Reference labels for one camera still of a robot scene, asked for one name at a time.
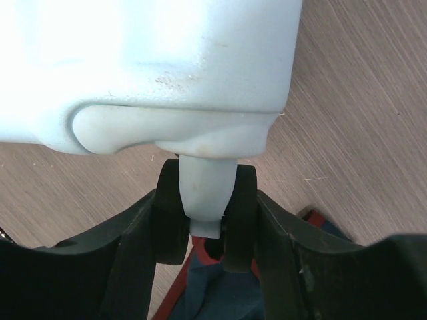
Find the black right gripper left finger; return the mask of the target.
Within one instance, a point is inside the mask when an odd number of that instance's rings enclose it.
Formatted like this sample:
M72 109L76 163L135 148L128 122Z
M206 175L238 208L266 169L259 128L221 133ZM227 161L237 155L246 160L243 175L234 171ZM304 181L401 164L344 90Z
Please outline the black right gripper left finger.
M1 241L2 319L147 319L154 193L53 247Z

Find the mint green suitcase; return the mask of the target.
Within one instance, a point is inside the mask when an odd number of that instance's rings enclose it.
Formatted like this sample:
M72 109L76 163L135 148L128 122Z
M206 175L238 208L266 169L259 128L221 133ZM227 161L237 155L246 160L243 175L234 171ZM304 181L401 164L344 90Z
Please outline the mint green suitcase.
M2 1L1 140L80 155L150 144L159 263L217 239L243 171L288 99L301 1Z

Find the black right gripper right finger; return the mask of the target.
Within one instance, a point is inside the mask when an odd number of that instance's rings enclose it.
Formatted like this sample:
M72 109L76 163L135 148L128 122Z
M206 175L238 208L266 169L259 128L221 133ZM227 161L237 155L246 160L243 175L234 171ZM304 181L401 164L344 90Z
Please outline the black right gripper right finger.
M267 319L425 319L426 236L367 247L258 194L256 263Z

